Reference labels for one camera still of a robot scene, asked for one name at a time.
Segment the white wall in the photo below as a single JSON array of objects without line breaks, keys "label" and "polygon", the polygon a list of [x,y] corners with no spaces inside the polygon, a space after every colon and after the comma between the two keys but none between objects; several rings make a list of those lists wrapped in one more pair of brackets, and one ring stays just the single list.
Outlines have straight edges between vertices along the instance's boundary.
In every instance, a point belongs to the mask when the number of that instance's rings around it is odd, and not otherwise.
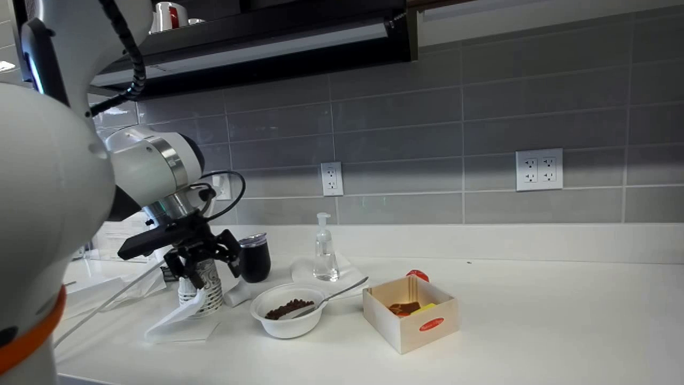
[{"label": "white wall", "polygon": [[684,0],[475,0],[419,18],[422,45],[684,4]]}]

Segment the small cardboard box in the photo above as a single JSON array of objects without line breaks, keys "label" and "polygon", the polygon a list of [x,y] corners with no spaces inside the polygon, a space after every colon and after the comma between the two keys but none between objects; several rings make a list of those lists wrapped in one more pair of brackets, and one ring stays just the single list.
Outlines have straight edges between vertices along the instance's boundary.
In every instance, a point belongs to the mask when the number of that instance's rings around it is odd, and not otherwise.
[{"label": "small cardboard box", "polygon": [[[392,305],[437,305],[396,317]],[[363,317],[398,352],[409,353],[457,330],[456,299],[438,286],[407,277],[363,292]]]}]

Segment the kitchen counter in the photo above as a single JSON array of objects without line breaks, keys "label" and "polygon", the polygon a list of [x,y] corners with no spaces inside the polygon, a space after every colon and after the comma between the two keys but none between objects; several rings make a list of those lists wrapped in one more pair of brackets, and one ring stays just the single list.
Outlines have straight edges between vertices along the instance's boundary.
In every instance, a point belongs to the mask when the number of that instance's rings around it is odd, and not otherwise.
[{"label": "kitchen counter", "polygon": [[459,330],[398,355],[363,320],[362,295],[330,305],[298,341],[272,341],[250,305],[224,308],[206,345],[144,332],[175,292],[98,315],[59,352],[59,370],[102,383],[466,383],[682,385],[684,266],[353,259],[370,285],[419,268],[456,295]]}]

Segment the bowl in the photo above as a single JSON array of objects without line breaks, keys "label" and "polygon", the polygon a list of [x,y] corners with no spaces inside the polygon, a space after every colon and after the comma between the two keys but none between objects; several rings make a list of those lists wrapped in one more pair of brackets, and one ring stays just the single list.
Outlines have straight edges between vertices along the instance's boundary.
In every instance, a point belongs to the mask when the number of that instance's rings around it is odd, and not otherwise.
[{"label": "bowl", "polygon": [[327,298],[327,292],[318,285],[311,285],[311,282],[281,285],[255,298],[252,317],[263,325],[263,332],[272,339],[281,339],[281,341],[300,339],[318,325],[324,308],[327,305],[298,320],[265,320],[265,315],[274,308],[288,305],[290,299],[306,299],[306,302],[318,305],[325,298]]}]

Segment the electrical outlet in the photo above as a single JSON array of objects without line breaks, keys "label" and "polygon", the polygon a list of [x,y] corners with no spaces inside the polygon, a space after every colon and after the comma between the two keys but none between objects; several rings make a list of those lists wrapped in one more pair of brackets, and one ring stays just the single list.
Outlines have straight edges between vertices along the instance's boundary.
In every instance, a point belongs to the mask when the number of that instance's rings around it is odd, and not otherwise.
[{"label": "electrical outlet", "polygon": [[517,191],[562,189],[562,149],[516,152]]},{"label": "electrical outlet", "polygon": [[216,199],[231,199],[231,178],[230,176],[211,176],[211,189],[216,191]]},{"label": "electrical outlet", "polygon": [[321,162],[321,185],[324,185],[324,194],[345,194],[343,187],[343,166],[340,162]]}]

